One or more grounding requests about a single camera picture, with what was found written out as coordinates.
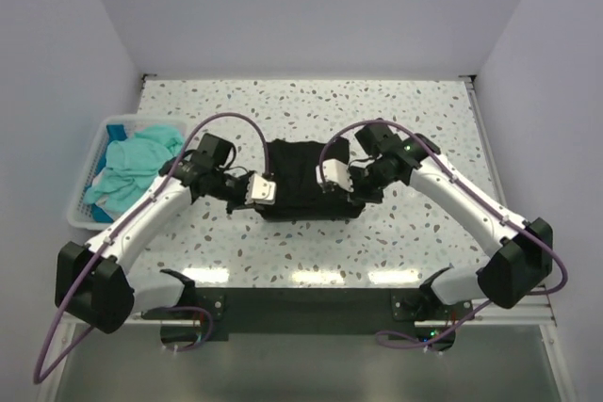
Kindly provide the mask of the black t shirt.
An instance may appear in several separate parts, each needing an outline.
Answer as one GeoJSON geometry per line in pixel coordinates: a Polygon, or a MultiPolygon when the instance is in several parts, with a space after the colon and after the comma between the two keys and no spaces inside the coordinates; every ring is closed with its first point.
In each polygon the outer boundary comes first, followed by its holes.
{"type": "Polygon", "coordinates": [[[325,192],[316,169],[324,145],[316,141],[268,144],[269,171],[276,183],[276,201],[257,210],[266,221],[346,220],[361,215],[366,205],[336,191],[325,192]]]}

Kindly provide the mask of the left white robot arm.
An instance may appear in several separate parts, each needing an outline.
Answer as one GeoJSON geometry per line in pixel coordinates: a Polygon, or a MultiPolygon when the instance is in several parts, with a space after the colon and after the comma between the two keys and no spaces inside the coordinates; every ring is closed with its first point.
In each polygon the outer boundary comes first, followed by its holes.
{"type": "Polygon", "coordinates": [[[119,329],[132,314],[155,309],[174,319],[189,317],[193,280],[169,269],[135,280],[130,271],[160,230],[199,198],[226,201],[229,212],[253,206],[262,178],[255,171],[229,174],[225,163],[232,148],[204,135],[197,149],[168,161],[146,194],[111,225],[84,245],[66,244],[57,257],[58,310],[104,333],[119,329]]]}

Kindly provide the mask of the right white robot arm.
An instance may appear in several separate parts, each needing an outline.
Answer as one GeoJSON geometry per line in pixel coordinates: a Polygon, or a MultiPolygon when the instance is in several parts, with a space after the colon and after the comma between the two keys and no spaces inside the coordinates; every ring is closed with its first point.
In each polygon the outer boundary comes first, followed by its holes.
{"type": "Polygon", "coordinates": [[[546,221],[528,221],[487,196],[421,134],[401,138],[373,122],[355,138],[372,161],[351,168],[352,196],[378,202],[393,183],[407,185],[456,220],[488,257],[484,265],[441,269],[425,280],[419,307],[426,317],[442,319],[453,304],[476,298],[511,309],[550,275],[553,232],[546,221]]]}

